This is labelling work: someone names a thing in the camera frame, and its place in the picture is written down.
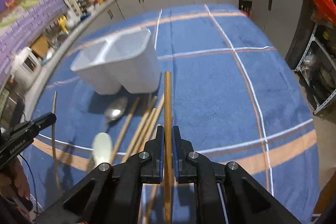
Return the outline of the pale green plastic spoon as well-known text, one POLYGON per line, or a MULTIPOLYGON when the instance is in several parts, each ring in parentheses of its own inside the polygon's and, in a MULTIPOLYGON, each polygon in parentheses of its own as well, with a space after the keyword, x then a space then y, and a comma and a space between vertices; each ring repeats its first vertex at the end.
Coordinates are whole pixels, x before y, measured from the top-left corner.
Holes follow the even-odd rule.
POLYGON ((109 134, 100 132, 96 134, 92 142, 92 157, 94 166, 109 162, 112 154, 113 144, 109 134))

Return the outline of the yellow bottle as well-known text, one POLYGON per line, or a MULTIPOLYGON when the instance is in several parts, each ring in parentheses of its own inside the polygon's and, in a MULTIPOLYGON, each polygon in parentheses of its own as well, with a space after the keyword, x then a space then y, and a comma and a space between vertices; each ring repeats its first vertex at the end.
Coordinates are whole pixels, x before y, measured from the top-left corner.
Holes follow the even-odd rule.
POLYGON ((68 34, 68 30, 66 27, 66 22, 67 22, 67 18, 65 15, 61 15, 58 19, 58 25, 60 26, 61 30, 65 33, 68 34))

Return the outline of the metal spoon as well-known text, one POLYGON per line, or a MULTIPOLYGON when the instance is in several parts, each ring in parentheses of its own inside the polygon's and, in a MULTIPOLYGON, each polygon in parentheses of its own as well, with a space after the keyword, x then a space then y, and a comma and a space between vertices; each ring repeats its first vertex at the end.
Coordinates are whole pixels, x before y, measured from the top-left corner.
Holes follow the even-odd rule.
POLYGON ((113 100, 104 111, 105 123, 100 132, 108 132, 111 124, 119 120, 125 113, 128 98, 126 96, 113 100))

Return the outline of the white rice cooker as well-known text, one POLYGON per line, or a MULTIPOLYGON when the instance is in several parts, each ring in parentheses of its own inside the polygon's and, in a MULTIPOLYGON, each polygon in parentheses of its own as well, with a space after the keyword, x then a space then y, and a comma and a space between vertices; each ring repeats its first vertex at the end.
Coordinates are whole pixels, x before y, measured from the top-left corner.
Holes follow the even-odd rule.
POLYGON ((22 88, 28 90, 37 78, 41 68, 41 61, 34 55, 33 50, 30 47, 24 47, 15 55, 10 74, 22 88))

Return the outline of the white metal storage shelf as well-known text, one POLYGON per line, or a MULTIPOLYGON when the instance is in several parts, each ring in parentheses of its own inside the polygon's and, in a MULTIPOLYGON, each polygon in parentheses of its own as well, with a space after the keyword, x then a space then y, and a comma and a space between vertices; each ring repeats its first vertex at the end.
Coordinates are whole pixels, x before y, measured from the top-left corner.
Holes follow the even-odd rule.
POLYGON ((320 115, 335 102, 335 49, 330 29, 315 24, 308 44, 295 67, 313 115, 320 115))

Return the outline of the landscape wall poster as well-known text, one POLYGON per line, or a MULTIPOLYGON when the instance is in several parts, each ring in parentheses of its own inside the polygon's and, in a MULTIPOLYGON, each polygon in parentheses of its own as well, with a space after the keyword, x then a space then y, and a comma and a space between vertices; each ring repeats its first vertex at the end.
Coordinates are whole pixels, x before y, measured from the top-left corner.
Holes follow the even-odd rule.
POLYGON ((1 0, 1 84, 8 78, 14 55, 66 11, 64 0, 1 0))

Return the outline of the red plastic bag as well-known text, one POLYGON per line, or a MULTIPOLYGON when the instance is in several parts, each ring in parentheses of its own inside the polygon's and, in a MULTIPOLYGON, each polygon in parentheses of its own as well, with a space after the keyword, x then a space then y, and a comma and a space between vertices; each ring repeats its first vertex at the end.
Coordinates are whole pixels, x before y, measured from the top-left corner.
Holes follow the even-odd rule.
POLYGON ((335 3, 333 0, 313 0, 314 21, 326 26, 335 26, 335 3))

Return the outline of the white two-compartment utensil holder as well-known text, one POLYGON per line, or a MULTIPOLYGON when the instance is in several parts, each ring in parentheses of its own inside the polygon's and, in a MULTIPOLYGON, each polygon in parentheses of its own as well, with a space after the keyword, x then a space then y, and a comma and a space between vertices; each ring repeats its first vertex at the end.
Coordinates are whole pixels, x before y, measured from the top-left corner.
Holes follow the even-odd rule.
POLYGON ((161 80, 158 57, 145 27, 110 34, 82 49, 71 71, 100 95, 125 88, 131 94, 155 92, 161 80))

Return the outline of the blue plaid tablecloth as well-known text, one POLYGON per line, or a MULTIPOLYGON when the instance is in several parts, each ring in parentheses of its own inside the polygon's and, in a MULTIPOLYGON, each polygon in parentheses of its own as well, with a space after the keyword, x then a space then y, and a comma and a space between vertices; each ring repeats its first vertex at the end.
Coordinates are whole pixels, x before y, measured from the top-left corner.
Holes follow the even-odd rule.
POLYGON ((60 60, 34 110, 56 110, 51 131, 25 150, 31 201, 45 210, 87 173, 94 136, 105 128, 114 96, 101 96, 71 64, 94 39, 146 26, 159 67, 172 73, 173 122, 209 159, 237 161, 300 222, 309 223, 319 196, 317 137, 311 111, 285 60, 247 17, 227 5, 149 12, 76 41, 60 60))

